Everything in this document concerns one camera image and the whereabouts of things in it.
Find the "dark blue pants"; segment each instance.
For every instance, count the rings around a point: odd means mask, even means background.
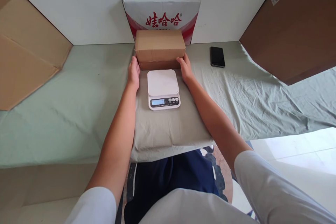
[[[139,223],[159,199],[176,188],[218,195],[212,164],[200,150],[138,163],[134,187],[133,199],[125,206],[125,224]]]

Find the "green bedsheet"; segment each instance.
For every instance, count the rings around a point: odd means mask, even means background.
[[[209,47],[226,67],[210,66]],[[134,44],[74,46],[63,70],[9,112],[0,111],[0,167],[94,162],[127,80]],[[245,140],[336,126],[336,69],[286,86],[239,42],[187,46],[192,70]],[[176,70],[181,107],[151,111],[140,75],[132,159],[154,161],[213,144]]]

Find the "black smartphone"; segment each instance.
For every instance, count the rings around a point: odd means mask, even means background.
[[[210,47],[210,61],[213,67],[225,67],[223,48]]]

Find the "tiled floor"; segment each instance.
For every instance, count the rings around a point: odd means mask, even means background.
[[[336,128],[251,144],[285,178],[336,215]]]
[[[251,145],[289,181],[336,214],[336,129],[252,140]],[[225,160],[216,155],[216,161],[223,164],[229,190],[224,194],[247,212],[250,206],[239,185],[228,180]],[[0,223],[63,223],[94,168],[95,164],[77,164],[0,170]]]

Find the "kitchen scale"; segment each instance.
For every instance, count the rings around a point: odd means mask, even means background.
[[[151,110],[175,109],[181,105],[174,70],[155,70],[147,74],[148,106]]]

